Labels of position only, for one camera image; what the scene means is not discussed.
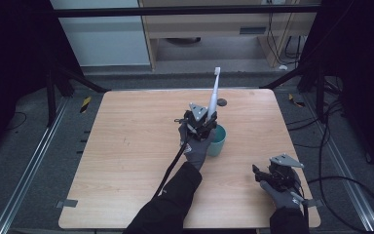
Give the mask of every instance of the wooden table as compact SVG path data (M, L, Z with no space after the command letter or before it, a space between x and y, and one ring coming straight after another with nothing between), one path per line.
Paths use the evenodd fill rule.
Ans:
M153 196L179 149L178 123L188 104L207 106L211 90L120 91L106 93L64 207L62 228L126 228ZM251 165L267 172L269 158L296 152L270 90L222 89L218 107L227 130L223 150L207 157L203 181L185 228L263 228L274 212L272 200L254 180ZM175 166L174 174L184 156ZM311 192L300 169L307 198ZM310 226L320 224L310 208Z

